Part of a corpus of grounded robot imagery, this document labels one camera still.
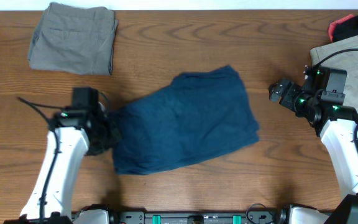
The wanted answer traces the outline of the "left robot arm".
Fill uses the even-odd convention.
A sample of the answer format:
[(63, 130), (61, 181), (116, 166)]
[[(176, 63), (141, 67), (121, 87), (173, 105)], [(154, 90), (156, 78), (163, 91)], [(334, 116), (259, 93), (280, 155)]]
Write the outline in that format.
[(47, 149), (30, 199), (14, 223), (109, 223), (109, 212), (93, 208), (72, 214), (82, 160), (112, 147), (113, 124), (103, 106), (67, 107), (48, 119)]

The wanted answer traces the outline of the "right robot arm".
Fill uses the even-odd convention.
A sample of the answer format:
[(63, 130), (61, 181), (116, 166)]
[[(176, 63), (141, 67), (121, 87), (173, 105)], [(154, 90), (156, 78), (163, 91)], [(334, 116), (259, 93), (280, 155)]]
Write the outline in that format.
[(275, 223), (358, 223), (358, 114), (355, 108), (325, 101), (328, 93), (283, 78), (268, 88), (270, 101), (306, 118), (329, 152), (342, 201), (331, 214), (289, 204)]

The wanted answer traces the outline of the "navy blue shorts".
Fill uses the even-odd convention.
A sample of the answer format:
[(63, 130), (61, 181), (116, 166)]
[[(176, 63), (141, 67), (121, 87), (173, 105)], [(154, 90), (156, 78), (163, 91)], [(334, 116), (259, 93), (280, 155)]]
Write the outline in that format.
[(155, 93), (112, 113), (122, 139), (117, 174), (149, 175), (197, 164), (259, 141), (246, 88), (226, 65), (186, 72)]

